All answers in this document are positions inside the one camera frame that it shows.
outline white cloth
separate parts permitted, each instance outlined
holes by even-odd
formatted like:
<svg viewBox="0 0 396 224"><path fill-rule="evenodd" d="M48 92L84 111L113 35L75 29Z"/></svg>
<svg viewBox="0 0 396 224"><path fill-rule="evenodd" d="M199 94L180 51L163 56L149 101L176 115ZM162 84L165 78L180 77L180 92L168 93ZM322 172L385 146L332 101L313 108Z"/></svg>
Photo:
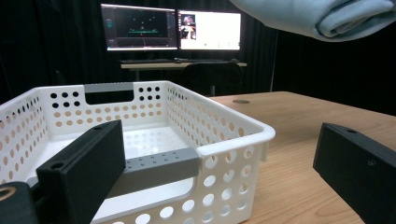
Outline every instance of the white cloth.
<svg viewBox="0 0 396 224"><path fill-rule="evenodd" d="M396 21L396 0L230 0L264 25L329 42L371 35Z"/></svg>

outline gray plastic part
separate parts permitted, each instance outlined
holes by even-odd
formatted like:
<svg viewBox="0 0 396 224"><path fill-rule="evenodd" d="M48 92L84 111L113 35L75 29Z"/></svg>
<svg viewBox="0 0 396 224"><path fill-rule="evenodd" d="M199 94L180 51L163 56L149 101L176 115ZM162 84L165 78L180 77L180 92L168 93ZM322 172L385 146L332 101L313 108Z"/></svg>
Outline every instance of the gray plastic part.
<svg viewBox="0 0 396 224"><path fill-rule="evenodd" d="M134 89L133 82L99 83L99 84L84 85L84 91L86 93L105 92L105 91L131 91L133 89Z"/></svg>
<svg viewBox="0 0 396 224"><path fill-rule="evenodd" d="M30 188L34 187L36 184L38 184L38 178L37 176L30 177L27 181L26 184L29 185Z"/></svg>
<svg viewBox="0 0 396 224"><path fill-rule="evenodd" d="M199 160L191 147L129 159L107 198L198 176Z"/></svg>

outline perforated basket wall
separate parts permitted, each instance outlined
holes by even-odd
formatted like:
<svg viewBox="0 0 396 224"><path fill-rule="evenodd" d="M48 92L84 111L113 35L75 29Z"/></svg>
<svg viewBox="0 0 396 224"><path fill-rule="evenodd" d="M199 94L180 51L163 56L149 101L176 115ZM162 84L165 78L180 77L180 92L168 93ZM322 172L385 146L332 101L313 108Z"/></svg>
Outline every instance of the perforated basket wall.
<svg viewBox="0 0 396 224"><path fill-rule="evenodd" d="M94 223L248 219L258 166L275 131L171 82L129 85L132 102L88 105L84 86L77 85L36 88L1 105L1 183L27 181L37 166L91 127L122 119L127 159L194 147L201 157L200 172L195 178L107 199Z"/></svg>

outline desk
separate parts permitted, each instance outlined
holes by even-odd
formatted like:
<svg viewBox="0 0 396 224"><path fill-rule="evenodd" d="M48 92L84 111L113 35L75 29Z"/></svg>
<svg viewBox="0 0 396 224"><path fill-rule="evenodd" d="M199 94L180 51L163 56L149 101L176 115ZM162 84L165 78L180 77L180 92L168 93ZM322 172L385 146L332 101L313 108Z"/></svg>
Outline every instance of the desk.
<svg viewBox="0 0 396 224"><path fill-rule="evenodd" d="M322 122L396 149L396 117L290 92L211 98L276 130L260 165L251 223L363 223L312 168ZM236 104L233 100L247 100Z"/></svg>
<svg viewBox="0 0 396 224"><path fill-rule="evenodd" d="M134 79L140 80L140 71L148 70L182 70L191 63L127 63L122 64L121 69L134 71ZM238 63L241 67L248 66L246 63Z"/></svg>

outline monitor screen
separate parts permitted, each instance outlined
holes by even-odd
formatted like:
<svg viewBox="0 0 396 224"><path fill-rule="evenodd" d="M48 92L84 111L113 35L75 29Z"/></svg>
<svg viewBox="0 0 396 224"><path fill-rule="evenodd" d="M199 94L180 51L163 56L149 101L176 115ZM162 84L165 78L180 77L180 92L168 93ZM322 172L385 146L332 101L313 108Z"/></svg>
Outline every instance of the monitor screen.
<svg viewBox="0 0 396 224"><path fill-rule="evenodd" d="M107 50L177 49L174 9L101 4Z"/></svg>
<svg viewBox="0 0 396 224"><path fill-rule="evenodd" d="M180 49L238 50L241 14L179 10Z"/></svg>

